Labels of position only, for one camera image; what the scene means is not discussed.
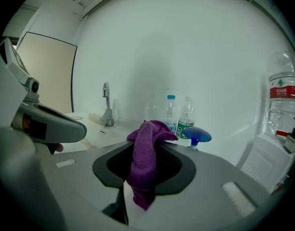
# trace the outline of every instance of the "water bottle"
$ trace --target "water bottle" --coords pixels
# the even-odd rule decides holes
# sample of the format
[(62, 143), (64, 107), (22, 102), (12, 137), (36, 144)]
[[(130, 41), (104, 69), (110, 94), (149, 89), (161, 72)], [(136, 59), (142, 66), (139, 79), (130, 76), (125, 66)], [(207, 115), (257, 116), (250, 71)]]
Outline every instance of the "water bottle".
[(173, 133), (176, 132), (177, 116), (178, 116), (178, 112), (177, 112), (176, 103), (175, 103), (175, 96), (168, 95), (167, 106), (166, 106), (163, 123), (165, 123)]
[(288, 51), (276, 52), (268, 60), (268, 73), (271, 132), (289, 133), (295, 127), (295, 56)]
[(195, 125), (195, 111), (193, 98), (186, 96), (186, 102), (183, 105), (180, 117), (178, 119), (178, 125), (176, 130), (176, 136), (179, 138), (179, 144), (187, 146), (190, 140), (183, 134), (185, 128), (191, 128)]
[(158, 107), (156, 104), (155, 95), (151, 95), (144, 109), (144, 122), (158, 120)]

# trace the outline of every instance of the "gray surface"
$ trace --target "gray surface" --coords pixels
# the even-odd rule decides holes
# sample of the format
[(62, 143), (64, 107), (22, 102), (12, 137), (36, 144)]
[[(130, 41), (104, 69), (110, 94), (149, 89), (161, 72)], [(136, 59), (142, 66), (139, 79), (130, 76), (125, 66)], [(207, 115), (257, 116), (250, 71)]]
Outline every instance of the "gray surface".
[(102, 211), (111, 203), (115, 203), (119, 190), (117, 188), (105, 187), (103, 183), (95, 176), (92, 170), (94, 161), (100, 156), (126, 144), (122, 142), (119, 144), (106, 146), (103, 148), (96, 148), (87, 151), (44, 155), (42, 151), (41, 162), (42, 165), (50, 164), (53, 162), (53, 167), (56, 167), (55, 163), (66, 161), (69, 159), (75, 160), (75, 164), (59, 168), (58, 170), (67, 179), (69, 184), (91, 205)]
[[(81, 196), (98, 210), (103, 210), (115, 201), (118, 190), (103, 186), (93, 174), (92, 164), (96, 158), (126, 143), (77, 153), (57, 154), (48, 160), (53, 158), (55, 163), (75, 160), (75, 164), (60, 168), (60, 171)], [(241, 219), (233, 202), (221, 187), (231, 181), (256, 206), (260, 206), (268, 198), (265, 189), (224, 159), (172, 143), (163, 144), (190, 157), (197, 167), (196, 176), (180, 194), (157, 196), (135, 227), (148, 231), (196, 228), (212, 230), (230, 225)]]
[(241, 219), (222, 185), (233, 181), (257, 205), (268, 193), (250, 177), (224, 159), (165, 143), (189, 156), (197, 167), (194, 180), (177, 195), (157, 196), (135, 227), (145, 230), (213, 230)]
[(0, 181), (32, 220), (46, 230), (134, 230), (93, 207), (49, 158), (45, 145), (35, 146), (21, 131), (0, 128)]

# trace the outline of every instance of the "purple towel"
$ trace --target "purple towel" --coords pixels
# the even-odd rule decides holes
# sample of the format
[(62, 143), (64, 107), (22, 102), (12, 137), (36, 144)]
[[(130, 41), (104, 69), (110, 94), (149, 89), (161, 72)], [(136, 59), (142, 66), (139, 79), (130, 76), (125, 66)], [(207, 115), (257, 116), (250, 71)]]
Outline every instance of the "purple towel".
[(140, 128), (127, 136), (135, 141), (133, 162), (127, 183), (132, 187), (134, 202), (147, 210), (155, 199), (157, 176), (155, 141), (174, 141), (177, 137), (160, 121), (146, 121)]

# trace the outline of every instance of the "faucet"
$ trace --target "faucet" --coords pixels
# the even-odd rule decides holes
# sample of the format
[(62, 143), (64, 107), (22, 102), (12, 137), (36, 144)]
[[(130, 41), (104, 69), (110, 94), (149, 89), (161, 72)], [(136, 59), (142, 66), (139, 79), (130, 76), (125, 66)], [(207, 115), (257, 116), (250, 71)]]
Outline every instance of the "faucet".
[(107, 127), (112, 127), (114, 125), (114, 120), (113, 120), (113, 116), (112, 116), (112, 109), (110, 109), (110, 93), (109, 93), (109, 83), (108, 82), (104, 83), (103, 97), (106, 98), (107, 109), (101, 119), (106, 121)]

